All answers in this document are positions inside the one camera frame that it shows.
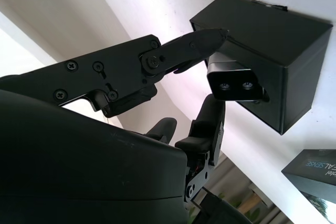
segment black box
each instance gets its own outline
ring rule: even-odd
[[[303,150],[282,173],[299,191],[336,204],[336,150]]]
[[[249,0],[215,0],[191,20],[194,30],[226,28],[220,52],[256,74],[269,102],[239,102],[284,134],[315,95],[332,25]]]

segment white ceiling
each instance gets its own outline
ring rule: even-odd
[[[45,52],[61,60],[147,34],[154,34],[161,42],[166,42],[191,31],[188,20],[212,1],[0,0],[0,11]],[[336,20],[335,0],[262,1]],[[240,105],[227,104],[222,151],[295,224],[327,223],[281,170],[303,148],[336,148],[336,109],[333,105],[336,92],[332,89],[336,81],[335,52],[333,33],[313,108],[284,136]],[[183,74],[170,74],[161,82],[171,100],[190,120],[196,117],[210,92],[205,75],[205,66],[200,64]],[[189,127],[187,121],[183,124],[186,128]]]
[[[106,0],[131,38],[155,34],[161,42],[191,31],[188,20],[213,0]],[[336,20],[335,0],[261,0]],[[336,36],[326,55],[313,109],[284,136],[236,103],[227,104],[222,151],[294,223],[327,223],[281,170],[304,148],[336,148]],[[203,64],[162,81],[175,105],[194,119],[209,88]]]

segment screw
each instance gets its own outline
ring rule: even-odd
[[[64,90],[56,90],[54,93],[56,100],[64,100],[67,97],[67,92]]]
[[[118,98],[118,93],[116,91],[110,91],[107,96],[111,101],[115,101]]]
[[[68,61],[67,62],[67,69],[69,69],[71,72],[74,72],[77,70],[77,63],[74,61]]]
[[[157,44],[157,42],[155,40],[151,41],[151,46],[152,48],[157,48],[159,45]]]
[[[191,196],[193,196],[193,187],[192,186],[188,186],[187,197],[191,198]]]
[[[243,83],[244,89],[251,89],[253,87],[253,84],[251,82],[245,82]]]
[[[222,90],[228,90],[230,88],[230,85],[227,83],[222,83],[221,85],[219,85],[219,87]]]
[[[150,68],[157,68],[159,66],[159,61],[156,56],[149,56],[147,63]]]
[[[104,65],[103,63],[97,61],[95,62],[93,65],[92,65],[93,69],[96,71],[96,72],[101,72],[104,70]]]

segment black enclosure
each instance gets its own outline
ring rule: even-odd
[[[191,24],[229,30],[219,51],[251,68],[269,96],[239,103],[274,130],[284,134],[310,110],[331,24],[250,0],[215,0]]]

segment black plastic housing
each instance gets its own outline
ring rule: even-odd
[[[215,0],[194,30],[225,28],[223,55],[252,69],[269,102],[239,102],[281,135],[310,110],[332,25],[250,0]]]
[[[282,173],[301,192],[336,204],[336,150],[303,150]]]
[[[182,150],[4,90],[0,115],[0,223],[186,223]]]

